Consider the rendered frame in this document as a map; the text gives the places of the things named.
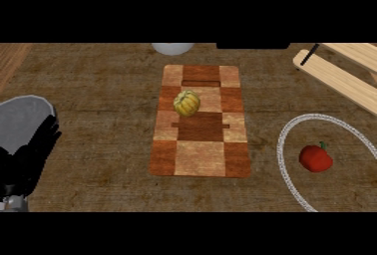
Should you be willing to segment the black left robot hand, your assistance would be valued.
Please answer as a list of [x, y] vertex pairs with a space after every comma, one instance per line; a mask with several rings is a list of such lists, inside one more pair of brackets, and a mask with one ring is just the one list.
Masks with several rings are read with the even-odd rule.
[[33, 193], [61, 134], [58, 119], [48, 115], [30, 142], [14, 154], [0, 146], [0, 199]]

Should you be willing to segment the brown checkered placemat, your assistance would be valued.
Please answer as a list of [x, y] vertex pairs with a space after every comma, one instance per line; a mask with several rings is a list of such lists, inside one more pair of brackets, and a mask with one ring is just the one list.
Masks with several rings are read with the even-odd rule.
[[[175, 110], [175, 98], [185, 90], [194, 91], [200, 98], [198, 111], [189, 117]], [[164, 67], [151, 174], [250, 176], [238, 67]]]

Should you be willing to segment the yellow striped can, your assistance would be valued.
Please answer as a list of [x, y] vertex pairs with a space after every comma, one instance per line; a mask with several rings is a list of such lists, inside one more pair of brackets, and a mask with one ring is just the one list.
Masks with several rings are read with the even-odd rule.
[[184, 90], [175, 98], [175, 110], [184, 117], [191, 117], [200, 108], [200, 98], [194, 91]]

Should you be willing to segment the pale wooden tiered shelf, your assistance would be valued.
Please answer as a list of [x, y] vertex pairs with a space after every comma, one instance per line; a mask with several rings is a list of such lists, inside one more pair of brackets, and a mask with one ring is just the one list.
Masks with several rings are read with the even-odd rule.
[[309, 50], [302, 49], [293, 57], [294, 67], [377, 116], [377, 88], [315, 54], [320, 47], [359, 65], [377, 82], [377, 46], [370, 43], [320, 43]]

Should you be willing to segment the grey round dish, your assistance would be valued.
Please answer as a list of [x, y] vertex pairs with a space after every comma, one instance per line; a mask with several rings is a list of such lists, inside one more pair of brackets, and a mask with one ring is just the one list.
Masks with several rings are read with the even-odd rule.
[[11, 154], [30, 142], [43, 120], [55, 114], [50, 102], [34, 95], [0, 103], [0, 146]]

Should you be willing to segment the white round vessel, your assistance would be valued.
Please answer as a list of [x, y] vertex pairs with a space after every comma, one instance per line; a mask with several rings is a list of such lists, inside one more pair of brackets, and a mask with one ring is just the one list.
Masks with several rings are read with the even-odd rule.
[[167, 56], [184, 54], [194, 46], [194, 43], [152, 43], [158, 53]]

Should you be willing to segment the clear plate with white rim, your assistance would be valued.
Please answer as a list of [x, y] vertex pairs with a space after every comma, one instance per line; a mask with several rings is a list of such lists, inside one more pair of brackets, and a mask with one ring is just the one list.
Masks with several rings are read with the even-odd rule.
[[345, 128], [357, 136], [357, 138], [361, 140], [361, 142], [364, 143], [364, 145], [368, 148], [376, 160], [377, 160], [377, 147], [374, 146], [374, 144], [370, 141], [370, 139], [367, 138], [367, 136], [361, 133], [361, 131], [349, 123], [346, 123], [343, 120], [337, 119], [336, 117], [333, 117], [330, 115], [305, 114], [305, 115], [297, 116], [296, 118], [293, 118], [287, 122], [287, 124], [286, 124], [286, 126], [284, 126], [284, 128], [280, 132], [278, 141], [277, 141], [278, 169], [280, 169], [280, 173], [281, 173], [281, 177], [283, 177], [287, 189], [289, 189], [297, 203], [300, 204], [302, 208], [308, 212], [318, 212], [318, 210], [312, 207], [312, 205], [305, 200], [299, 190], [296, 189], [296, 186], [293, 184], [293, 181], [291, 181], [291, 178], [290, 178], [290, 175], [289, 175], [289, 171], [287, 171], [287, 168], [286, 168], [286, 160], [284, 160], [284, 145], [286, 145], [286, 139], [287, 139], [289, 133], [290, 133], [291, 129], [300, 123], [303, 123], [306, 121], [325, 121], [325, 122], [330, 122], [330, 123], [339, 125], [342, 128]]

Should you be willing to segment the black appliance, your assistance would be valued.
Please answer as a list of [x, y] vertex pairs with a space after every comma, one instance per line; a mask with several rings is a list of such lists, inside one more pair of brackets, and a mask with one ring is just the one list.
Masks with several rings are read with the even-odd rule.
[[219, 49], [232, 49], [232, 50], [283, 50], [287, 49], [290, 43], [235, 43], [235, 42], [219, 42], [216, 43], [216, 47]]

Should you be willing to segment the red bell pepper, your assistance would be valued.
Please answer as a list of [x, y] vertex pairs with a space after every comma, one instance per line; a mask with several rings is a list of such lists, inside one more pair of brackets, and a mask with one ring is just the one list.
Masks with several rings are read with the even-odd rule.
[[333, 166], [333, 158], [327, 153], [327, 144], [308, 145], [299, 155], [299, 162], [311, 172], [323, 172]]

